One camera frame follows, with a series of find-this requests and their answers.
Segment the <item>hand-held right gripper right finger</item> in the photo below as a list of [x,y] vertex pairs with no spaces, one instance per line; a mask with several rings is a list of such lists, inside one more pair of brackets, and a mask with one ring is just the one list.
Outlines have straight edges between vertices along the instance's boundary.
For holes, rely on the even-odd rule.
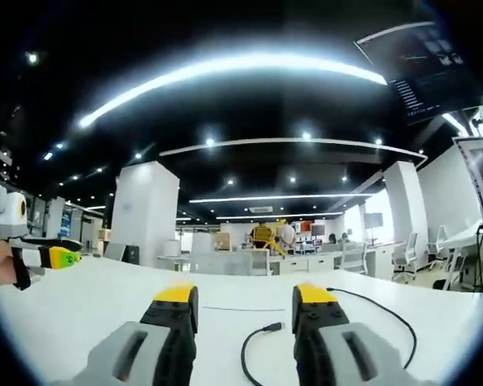
[[294,358],[301,385],[420,385],[398,350],[365,324],[350,322],[338,299],[311,283],[292,295]]

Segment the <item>person's left hand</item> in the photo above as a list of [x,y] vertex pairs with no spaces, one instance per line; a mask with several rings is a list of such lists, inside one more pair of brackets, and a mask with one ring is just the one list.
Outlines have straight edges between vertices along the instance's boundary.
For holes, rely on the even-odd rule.
[[17,283],[11,246],[5,240],[0,240],[0,286]]

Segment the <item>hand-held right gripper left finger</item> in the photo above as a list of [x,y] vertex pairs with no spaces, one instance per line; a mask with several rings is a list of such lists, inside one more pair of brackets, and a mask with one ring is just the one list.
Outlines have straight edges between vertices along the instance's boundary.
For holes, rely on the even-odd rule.
[[126,322],[89,353],[71,385],[189,385],[196,358],[198,288],[164,289],[137,322]]

